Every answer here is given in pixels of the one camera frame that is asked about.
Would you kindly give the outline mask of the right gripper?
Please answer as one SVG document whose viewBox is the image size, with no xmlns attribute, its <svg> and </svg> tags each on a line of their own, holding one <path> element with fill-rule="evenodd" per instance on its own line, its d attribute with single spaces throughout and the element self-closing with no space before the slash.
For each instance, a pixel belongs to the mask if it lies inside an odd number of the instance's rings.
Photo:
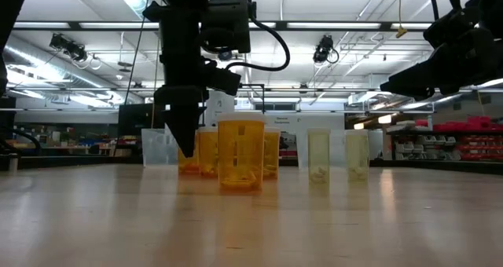
<svg viewBox="0 0 503 267">
<path fill-rule="evenodd" d="M 430 60 L 390 76 L 380 90 L 424 101 L 436 90 L 456 93 L 461 87 L 495 79 L 502 71 L 503 42 L 486 28 L 474 28 L 443 43 Z"/>
</svg>

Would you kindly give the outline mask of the shelf with red bins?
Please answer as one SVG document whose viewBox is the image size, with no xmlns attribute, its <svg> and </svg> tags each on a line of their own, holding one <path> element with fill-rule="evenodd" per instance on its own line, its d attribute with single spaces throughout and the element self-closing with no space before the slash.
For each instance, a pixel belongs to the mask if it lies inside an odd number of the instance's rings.
<svg viewBox="0 0 503 267">
<path fill-rule="evenodd" d="M 434 124 L 430 119 L 399 122 L 387 134 L 393 160 L 503 162 L 503 124 L 488 116 Z"/>
</svg>

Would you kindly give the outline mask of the white machine cabinet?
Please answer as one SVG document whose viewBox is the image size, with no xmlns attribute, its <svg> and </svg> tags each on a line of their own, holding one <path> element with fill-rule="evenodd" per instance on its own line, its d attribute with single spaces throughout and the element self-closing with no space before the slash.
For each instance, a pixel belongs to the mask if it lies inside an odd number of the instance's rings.
<svg viewBox="0 0 503 267">
<path fill-rule="evenodd" d="M 226 93 L 212 90 L 207 100 L 207 115 L 214 118 L 222 113 L 235 111 L 235 97 Z"/>
</svg>

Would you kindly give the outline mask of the black monitor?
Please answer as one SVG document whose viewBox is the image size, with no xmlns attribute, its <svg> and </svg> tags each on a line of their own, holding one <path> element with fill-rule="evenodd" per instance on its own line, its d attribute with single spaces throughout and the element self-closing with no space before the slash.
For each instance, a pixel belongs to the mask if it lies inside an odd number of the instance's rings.
<svg viewBox="0 0 503 267">
<path fill-rule="evenodd" d="M 128 104 L 119 107 L 118 135 L 140 136 L 142 129 L 163 129 L 163 108 L 154 104 Z"/>
</svg>

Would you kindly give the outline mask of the wide orange pill bottle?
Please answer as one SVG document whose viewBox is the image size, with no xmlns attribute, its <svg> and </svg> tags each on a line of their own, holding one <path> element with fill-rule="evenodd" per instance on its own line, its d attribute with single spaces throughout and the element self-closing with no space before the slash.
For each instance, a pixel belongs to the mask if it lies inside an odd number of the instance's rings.
<svg viewBox="0 0 503 267">
<path fill-rule="evenodd" d="M 218 129 L 201 127 L 198 130 L 199 168 L 203 177 L 218 176 Z"/>
<path fill-rule="evenodd" d="M 178 148 L 178 173 L 179 174 L 199 174 L 199 145 L 198 133 L 195 134 L 194 151 L 192 157 L 185 157 L 180 148 Z"/>
<path fill-rule="evenodd" d="M 263 186 L 266 118 L 257 112 L 221 114 L 218 122 L 218 182 L 227 192 L 259 192 Z"/>
<path fill-rule="evenodd" d="M 263 176 L 266 179 L 278 178 L 280 136 L 279 128 L 265 128 Z"/>
</svg>

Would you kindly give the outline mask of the white sign panel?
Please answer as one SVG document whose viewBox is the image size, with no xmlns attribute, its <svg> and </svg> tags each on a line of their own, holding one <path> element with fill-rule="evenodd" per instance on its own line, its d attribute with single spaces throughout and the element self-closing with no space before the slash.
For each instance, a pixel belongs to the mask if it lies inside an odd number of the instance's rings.
<svg viewBox="0 0 503 267">
<path fill-rule="evenodd" d="M 303 113 L 267 113 L 267 125 L 280 128 L 282 131 L 294 133 L 309 128 L 328 128 L 344 130 L 343 116 L 303 114 Z"/>
</svg>

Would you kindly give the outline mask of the ceiling light strip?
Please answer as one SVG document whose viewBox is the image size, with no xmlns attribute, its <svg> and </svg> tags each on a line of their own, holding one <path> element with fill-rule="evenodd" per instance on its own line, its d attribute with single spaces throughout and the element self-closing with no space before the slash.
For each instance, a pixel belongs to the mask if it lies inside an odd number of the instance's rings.
<svg viewBox="0 0 503 267">
<path fill-rule="evenodd" d="M 263 22 L 276 31 L 397 31 L 400 27 L 408 31 L 424 31 L 431 23 L 428 22 L 366 22 L 366 21 L 270 21 Z M 158 23 L 141 21 L 91 21 L 91 22 L 51 22 L 51 21 L 19 21 L 14 24 L 14 30 L 20 31 L 139 31 L 141 28 L 155 31 Z"/>
</svg>

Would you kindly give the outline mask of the pale yellow pill bottle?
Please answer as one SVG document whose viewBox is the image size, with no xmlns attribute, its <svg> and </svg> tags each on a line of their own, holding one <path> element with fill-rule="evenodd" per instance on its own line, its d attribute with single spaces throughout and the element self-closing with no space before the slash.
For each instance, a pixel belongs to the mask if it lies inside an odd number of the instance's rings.
<svg viewBox="0 0 503 267">
<path fill-rule="evenodd" d="M 330 130 L 322 128 L 308 129 L 307 138 L 310 183 L 328 183 L 330 171 Z"/>
<path fill-rule="evenodd" d="M 349 181 L 367 181 L 369 177 L 369 138 L 367 130 L 346 130 L 345 150 Z"/>
</svg>

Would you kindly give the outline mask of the clear plastic bin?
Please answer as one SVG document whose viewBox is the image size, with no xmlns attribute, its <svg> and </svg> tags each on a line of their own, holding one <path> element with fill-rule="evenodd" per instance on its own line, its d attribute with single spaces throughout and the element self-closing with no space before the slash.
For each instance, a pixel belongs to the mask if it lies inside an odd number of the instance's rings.
<svg viewBox="0 0 503 267">
<path fill-rule="evenodd" d="M 328 129 L 328 128 L 309 128 L 298 130 L 296 132 L 297 152 L 299 167 L 306 170 L 308 167 L 308 132 L 322 133 L 329 135 L 329 160 L 331 166 L 346 165 L 346 134 L 350 130 Z"/>
<path fill-rule="evenodd" d="M 187 159 L 168 128 L 142 129 L 141 148 L 144 167 L 178 165 L 180 160 L 191 166 L 198 167 L 199 165 L 196 153 L 198 147 L 196 147 L 193 157 Z"/>
</svg>

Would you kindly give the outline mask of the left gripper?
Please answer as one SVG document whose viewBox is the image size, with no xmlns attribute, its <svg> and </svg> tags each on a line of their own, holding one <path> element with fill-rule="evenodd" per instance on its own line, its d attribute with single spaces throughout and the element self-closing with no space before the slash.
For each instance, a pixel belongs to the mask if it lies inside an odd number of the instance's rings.
<svg viewBox="0 0 503 267">
<path fill-rule="evenodd" d="M 195 44 L 197 22 L 160 22 L 163 85 L 154 93 L 156 103 L 200 103 L 209 98 L 201 78 L 203 60 Z M 196 131 L 206 110 L 198 104 L 171 105 L 163 120 L 186 158 L 193 157 Z"/>
</svg>

